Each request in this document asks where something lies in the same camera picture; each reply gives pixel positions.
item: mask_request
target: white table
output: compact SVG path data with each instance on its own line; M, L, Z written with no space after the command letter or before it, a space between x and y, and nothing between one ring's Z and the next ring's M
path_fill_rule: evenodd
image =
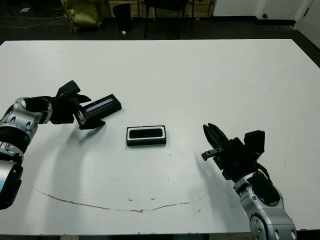
M249 232L203 124L266 132L260 158L297 230L320 229L320 70L288 39L13 41L0 46L0 110L75 80L122 110L93 134L40 125L1 234ZM129 148L126 128L165 125L166 146Z

